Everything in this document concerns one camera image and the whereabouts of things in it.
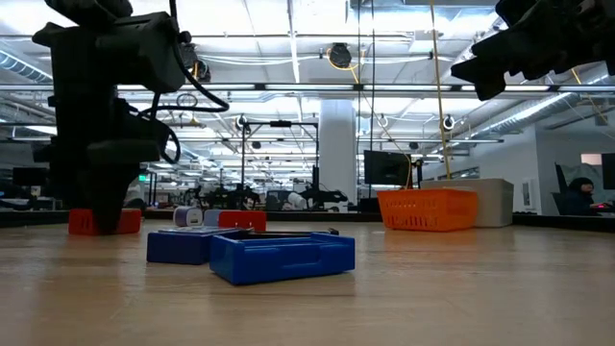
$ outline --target desk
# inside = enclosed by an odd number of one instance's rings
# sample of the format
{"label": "desk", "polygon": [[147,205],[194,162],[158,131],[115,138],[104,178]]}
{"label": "desk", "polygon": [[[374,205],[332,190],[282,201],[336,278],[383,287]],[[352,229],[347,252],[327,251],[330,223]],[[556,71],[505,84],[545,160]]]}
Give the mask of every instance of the desk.
{"label": "desk", "polygon": [[140,235],[0,230],[3,345],[612,345],[615,235],[270,223],[357,239],[348,274],[234,287],[145,262]]}

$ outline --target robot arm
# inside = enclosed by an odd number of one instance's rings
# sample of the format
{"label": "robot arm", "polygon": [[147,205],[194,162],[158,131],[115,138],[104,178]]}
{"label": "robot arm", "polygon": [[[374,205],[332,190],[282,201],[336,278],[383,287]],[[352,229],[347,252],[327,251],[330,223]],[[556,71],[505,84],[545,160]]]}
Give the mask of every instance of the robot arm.
{"label": "robot arm", "polygon": [[[51,184],[70,208],[92,209],[101,232],[117,226],[129,183],[141,162],[160,157],[176,163],[180,143],[171,129],[156,119],[164,109],[160,95],[177,91],[188,79],[219,108],[229,106],[205,90],[185,69],[180,46],[189,33],[180,33],[176,18],[166,12],[131,16],[127,0],[46,0],[52,9],[79,26],[48,23],[33,36],[51,48],[58,135],[35,153],[50,163]],[[171,0],[172,13],[175,1]],[[155,92],[152,109],[139,112],[117,97],[117,85],[142,85]],[[169,137],[176,155],[165,154]]]}
{"label": "robot arm", "polygon": [[615,74],[613,1],[500,0],[496,12],[509,28],[472,46],[475,57],[451,69],[476,86],[480,100],[504,91],[506,72],[535,80],[605,61]]}

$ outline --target person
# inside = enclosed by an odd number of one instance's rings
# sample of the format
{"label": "person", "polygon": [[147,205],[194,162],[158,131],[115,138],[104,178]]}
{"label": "person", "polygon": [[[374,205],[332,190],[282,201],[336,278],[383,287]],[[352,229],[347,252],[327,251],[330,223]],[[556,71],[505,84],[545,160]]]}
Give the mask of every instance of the person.
{"label": "person", "polygon": [[565,214],[575,216],[599,216],[604,208],[611,208],[605,203],[594,203],[592,193],[594,183],[588,178],[576,178],[568,185],[564,201]]}

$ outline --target duct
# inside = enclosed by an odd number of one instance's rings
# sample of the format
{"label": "duct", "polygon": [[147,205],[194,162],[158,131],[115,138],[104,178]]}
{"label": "duct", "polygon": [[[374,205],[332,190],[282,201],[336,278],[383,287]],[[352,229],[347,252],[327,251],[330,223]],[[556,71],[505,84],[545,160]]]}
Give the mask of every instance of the duct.
{"label": "duct", "polygon": [[[604,65],[589,71],[583,80],[586,85],[610,84],[613,79],[608,75]],[[533,100],[522,103],[507,111],[504,111],[498,118],[502,119],[496,123],[483,127],[471,134],[472,138],[487,136],[490,133],[508,134],[521,130],[530,124],[545,119],[553,114],[570,109],[582,100],[582,94],[577,92],[563,92],[556,96]]]}
{"label": "duct", "polygon": [[52,79],[47,74],[2,51],[0,51],[0,68],[14,72],[35,83],[52,83]]}
{"label": "duct", "polygon": [[0,103],[0,117],[10,122],[26,122],[42,125],[40,116],[33,115],[26,109]]}
{"label": "duct", "polygon": [[0,93],[0,99],[10,101],[11,104],[17,105],[16,108],[22,108],[30,115],[36,115],[38,118],[42,118],[45,120],[56,118],[56,114],[53,111],[35,105],[32,102],[22,100],[18,97],[11,96],[7,93]]}

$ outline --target monitor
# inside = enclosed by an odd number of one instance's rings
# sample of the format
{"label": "monitor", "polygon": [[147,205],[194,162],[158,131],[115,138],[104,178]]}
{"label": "monitor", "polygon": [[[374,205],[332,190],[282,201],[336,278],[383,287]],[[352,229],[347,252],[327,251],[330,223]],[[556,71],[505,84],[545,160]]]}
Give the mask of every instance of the monitor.
{"label": "monitor", "polygon": [[615,189],[615,154],[603,154],[604,189]]}
{"label": "monitor", "polygon": [[365,183],[370,185],[412,185],[407,180],[410,164],[406,155],[365,150]]}
{"label": "monitor", "polygon": [[14,167],[12,183],[18,186],[47,185],[48,171],[46,168]]}

